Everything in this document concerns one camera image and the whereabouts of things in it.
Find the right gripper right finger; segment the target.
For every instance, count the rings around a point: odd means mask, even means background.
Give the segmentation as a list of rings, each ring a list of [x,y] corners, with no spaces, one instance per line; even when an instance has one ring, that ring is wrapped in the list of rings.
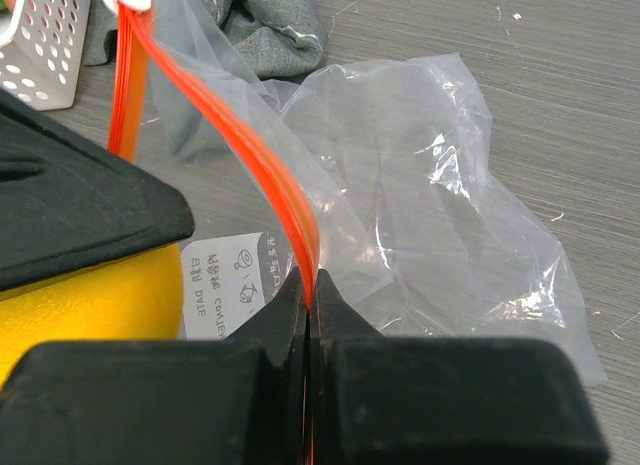
[[[308,314],[312,464],[605,464],[565,353],[529,338],[386,337],[321,272]]]

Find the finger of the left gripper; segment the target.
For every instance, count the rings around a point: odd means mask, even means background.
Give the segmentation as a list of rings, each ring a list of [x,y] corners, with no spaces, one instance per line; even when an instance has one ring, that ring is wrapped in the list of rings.
[[[178,190],[2,93],[2,289],[174,244],[193,232]]]

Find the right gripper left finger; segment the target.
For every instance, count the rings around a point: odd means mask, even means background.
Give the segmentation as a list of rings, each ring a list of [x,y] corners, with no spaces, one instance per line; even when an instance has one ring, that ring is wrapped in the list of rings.
[[[298,271],[223,340],[50,341],[1,390],[5,464],[301,464]]]

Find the yellow lemon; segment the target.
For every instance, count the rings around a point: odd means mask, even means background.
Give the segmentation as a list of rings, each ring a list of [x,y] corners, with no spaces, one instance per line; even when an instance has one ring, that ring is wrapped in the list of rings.
[[[55,340],[175,339],[183,309],[177,244],[1,293],[1,380]]]

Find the clear zip top bag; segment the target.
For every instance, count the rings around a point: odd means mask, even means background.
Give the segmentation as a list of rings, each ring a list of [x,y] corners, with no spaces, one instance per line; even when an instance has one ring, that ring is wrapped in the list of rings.
[[[182,337],[229,336],[303,268],[385,335],[543,340],[584,384],[605,381],[563,246],[489,171],[492,117],[458,55],[207,85],[156,40],[156,0],[102,1],[118,20],[117,112],[155,107],[156,66],[229,148],[174,157],[159,114],[157,146],[139,124],[111,137],[192,208]]]

